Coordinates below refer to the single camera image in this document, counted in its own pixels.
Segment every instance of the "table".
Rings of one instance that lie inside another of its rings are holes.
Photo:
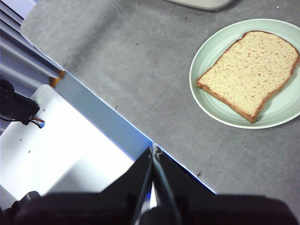
[[[299,16],[298,0],[236,0],[218,13],[163,0],[53,0],[21,32],[213,191],[278,198],[299,219],[300,119],[230,127],[199,108],[188,83],[196,51],[221,28],[252,18],[300,26]]]

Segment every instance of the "white platform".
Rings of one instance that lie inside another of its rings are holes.
[[[32,190],[100,192],[133,164],[50,86],[39,87],[32,99],[45,126],[13,122],[0,137],[2,209]]]

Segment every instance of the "red wire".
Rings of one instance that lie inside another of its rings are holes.
[[[45,123],[45,121],[43,121],[43,120],[41,120],[41,119],[39,119],[39,118],[33,117],[33,119],[34,119],[34,120],[37,120],[37,121],[39,121],[39,122],[41,122],[41,123]]]

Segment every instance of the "light green plate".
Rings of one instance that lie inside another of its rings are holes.
[[[220,55],[244,33],[264,30],[290,42],[300,52],[300,28],[288,22],[273,19],[253,19],[237,22],[212,35],[198,50],[189,72],[192,94],[198,105],[212,118],[237,128],[270,128],[300,115],[300,67],[296,67],[285,87],[258,115],[256,123],[250,123],[224,103],[196,86],[196,79],[211,67]]]

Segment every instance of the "slice of bread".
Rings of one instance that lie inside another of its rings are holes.
[[[277,35],[253,30],[235,41],[196,83],[249,122],[293,74],[299,53]]]

